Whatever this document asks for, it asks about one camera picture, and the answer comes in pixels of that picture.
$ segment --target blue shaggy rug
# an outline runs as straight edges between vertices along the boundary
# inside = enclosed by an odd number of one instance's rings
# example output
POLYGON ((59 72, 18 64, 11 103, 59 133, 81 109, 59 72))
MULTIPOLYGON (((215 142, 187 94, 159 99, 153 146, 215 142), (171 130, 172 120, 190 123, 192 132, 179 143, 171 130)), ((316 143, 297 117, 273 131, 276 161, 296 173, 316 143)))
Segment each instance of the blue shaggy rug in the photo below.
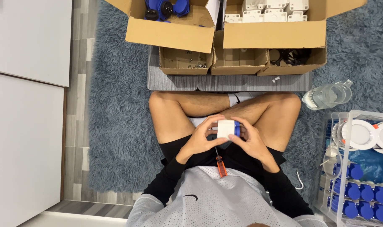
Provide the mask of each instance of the blue shaggy rug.
MULTIPOLYGON (((158 173, 163 158, 148 109, 146 45, 125 41, 127 16, 100 3, 94 74, 89 94, 89 186, 97 191, 142 191, 158 173)), ((317 87, 351 79, 353 97, 327 111, 383 112, 383 0, 327 20, 327 64, 315 71, 317 87)), ((302 106, 284 157, 283 169, 313 201, 321 160, 322 115, 302 106)))

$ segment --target cardboard box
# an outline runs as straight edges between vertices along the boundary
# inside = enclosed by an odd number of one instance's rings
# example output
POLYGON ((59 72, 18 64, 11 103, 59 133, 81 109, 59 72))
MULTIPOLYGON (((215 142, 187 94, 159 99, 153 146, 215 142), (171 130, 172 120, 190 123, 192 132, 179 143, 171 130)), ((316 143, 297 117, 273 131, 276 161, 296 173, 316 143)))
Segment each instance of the cardboard box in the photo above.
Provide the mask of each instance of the cardboard box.
MULTIPOLYGON (((243 0, 227 0, 226 14, 242 15, 243 0)), ((319 48, 326 43, 326 18, 366 0, 309 0, 306 22, 225 23, 224 48, 319 48)))
POLYGON ((219 13, 219 0, 189 0, 190 12, 172 15, 171 23, 144 20, 144 0, 106 0, 129 17, 125 40, 155 46, 210 53, 219 13))
MULTIPOLYGON (((273 49, 268 50, 269 60, 277 60, 280 53, 273 49)), ((285 61, 280 62, 280 66, 267 62, 265 68, 260 70, 257 75, 293 75, 304 74, 319 67, 322 67, 327 62, 326 47, 312 49, 312 53, 305 65, 287 65, 285 61)))
POLYGON ((256 74, 268 63, 267 49, 224 49, 224 32, 216 31, 212 47, 211 75, 256 74))
POLYGON ((166 75, 207 75, 212 65, 212 54, 159 47, 159 65, 166 75), (205 68, 195 68, 196 65, 206 64, 205 68))

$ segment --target white door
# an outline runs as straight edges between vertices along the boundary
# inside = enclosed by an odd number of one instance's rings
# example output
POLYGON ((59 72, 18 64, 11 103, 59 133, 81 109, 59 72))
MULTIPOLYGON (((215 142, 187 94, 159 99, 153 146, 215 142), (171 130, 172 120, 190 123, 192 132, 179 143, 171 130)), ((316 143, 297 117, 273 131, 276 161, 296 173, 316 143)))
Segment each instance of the white door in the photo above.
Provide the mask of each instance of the white door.
POLYGON ((0 0, 0 72, 68 87, 72 0, 0 0))
POLYGON ((0 227, 60 201, 64 88, 0 75, 0 227))

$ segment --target white electrical box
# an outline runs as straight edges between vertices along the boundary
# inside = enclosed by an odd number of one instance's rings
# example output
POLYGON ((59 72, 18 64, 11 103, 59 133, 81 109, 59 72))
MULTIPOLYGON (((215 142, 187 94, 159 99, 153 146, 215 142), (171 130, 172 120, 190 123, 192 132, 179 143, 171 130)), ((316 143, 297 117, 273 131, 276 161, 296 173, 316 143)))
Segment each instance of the white electrical box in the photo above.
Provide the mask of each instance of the white electrical box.
POLYGON ((227 23, 242 23, 243 18, 239 15, 239 13, 225 14, 224 21, 227 23))
POLYGON ((260 10, 263 12, 267 5, 267 0, 244 0, 242 3, 242 12, 246 10, 260 10))
POLYGON ((308 16, 304 15, 302 11, 292 12, 291 15, 288 16, 288 22, 296 22, 296 21, 307 21, 308 16))
POLYGON ((285 11, 291 15, 294 11, 306 12, 309 9, 309 0, 290 0, 290 4, 286 7, 285 11))
POLYGON ((282 8, 266 9, 265 22, 287 22, 287 13, 282 8))
POLYGON ((246 10, 243 12, 243 23, 264 22, 265 15, 260 10, 246 10))
POLYGON ((266 9, 285 9, 289 2, 290 0, 267 0, 266 9))

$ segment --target white cable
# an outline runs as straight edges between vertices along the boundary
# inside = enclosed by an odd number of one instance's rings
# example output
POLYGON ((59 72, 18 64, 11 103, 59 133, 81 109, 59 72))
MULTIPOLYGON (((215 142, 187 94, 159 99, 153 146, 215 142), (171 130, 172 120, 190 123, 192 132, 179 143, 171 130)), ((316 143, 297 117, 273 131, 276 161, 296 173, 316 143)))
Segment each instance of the white cable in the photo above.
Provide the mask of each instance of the white cable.
POLYGON ((301 178, 299 177, 298 168, 296 168, 296 175, 298 176, 298 180, 301 183, 302 187, 295 187, 295 189, 301 190, 304 188, 304 183, 302 183, 301 178))

